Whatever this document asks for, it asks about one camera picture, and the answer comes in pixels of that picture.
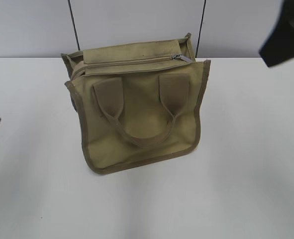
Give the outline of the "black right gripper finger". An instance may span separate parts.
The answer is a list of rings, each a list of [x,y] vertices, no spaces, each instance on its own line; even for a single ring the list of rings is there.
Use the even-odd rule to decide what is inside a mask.
[[[259,55],[269,68],[294,58],[294,0],[282,1],[277,22]]]

